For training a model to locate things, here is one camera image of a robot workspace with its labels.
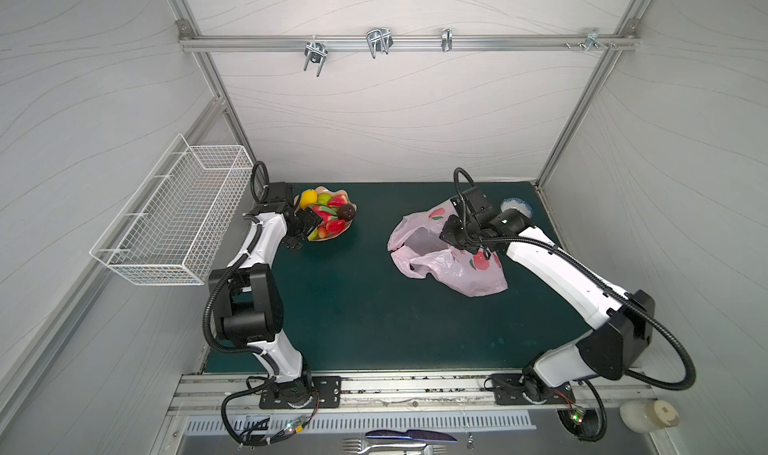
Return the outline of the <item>pink printed plastic bag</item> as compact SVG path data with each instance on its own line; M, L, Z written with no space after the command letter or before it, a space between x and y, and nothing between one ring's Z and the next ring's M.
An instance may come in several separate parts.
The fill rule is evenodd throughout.
M406 215L391 233L387 250L396 268L406 277L437 282L467 297L484 297L508 289L501 260L487 259L442 241L439 235L456 213L450 201L427 211Z

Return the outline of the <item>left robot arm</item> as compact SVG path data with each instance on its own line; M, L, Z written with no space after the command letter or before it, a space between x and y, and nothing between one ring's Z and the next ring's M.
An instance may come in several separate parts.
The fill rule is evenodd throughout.
M285 333L273 263L281 245L298 247L322 219L285 205L278 211L261 206L244 219L250 229L237 255L210 275L203 337L214 352L252 355L277 389L304 395L313 388L311 372Z

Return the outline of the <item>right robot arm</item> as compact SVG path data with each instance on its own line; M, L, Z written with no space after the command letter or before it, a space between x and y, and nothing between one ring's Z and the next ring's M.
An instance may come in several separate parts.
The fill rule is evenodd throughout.
M541 404L561 386L593 378L616 381L628 376L669 391L694 385L694 362L678 338L655 318L650 295L629 293L606 281L519 211L508 209L482 226L452 215L440 237L472 254L504 254L544 281L589 326L589 332L540 354L523 369L518 384L531 402ZM633 370L654 334L661 335L677 353L684 368L681 380L658 380Z

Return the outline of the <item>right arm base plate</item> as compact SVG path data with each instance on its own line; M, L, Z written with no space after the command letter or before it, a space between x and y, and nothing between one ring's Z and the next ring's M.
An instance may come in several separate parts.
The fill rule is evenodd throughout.
M483 389L493 395L494 403L500 406L518 405L575 405L571 386L565 383L549 387L534 375L524 373L495 373L483 382Z

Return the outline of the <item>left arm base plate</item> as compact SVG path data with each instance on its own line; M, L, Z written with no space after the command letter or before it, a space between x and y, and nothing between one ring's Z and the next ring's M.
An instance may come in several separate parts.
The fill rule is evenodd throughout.
M312 377L309 384L304 379L277 383L261 393L259 408L263 410L338 408L341 388L342 378L339 376Z

